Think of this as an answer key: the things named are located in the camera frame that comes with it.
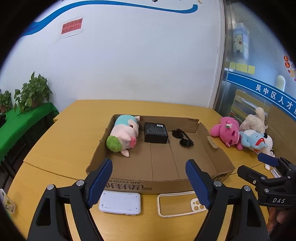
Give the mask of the right hand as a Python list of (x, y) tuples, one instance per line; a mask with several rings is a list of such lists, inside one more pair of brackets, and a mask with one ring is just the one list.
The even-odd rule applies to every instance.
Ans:
[(271, 207), (269, 209), (269, 218), (266, 225), (268, 233), (271, 234), (278, 223), (283, 224), (286, 221), (289, 214), (290, 214), (290, 210), (280, 211), (275, 207)]

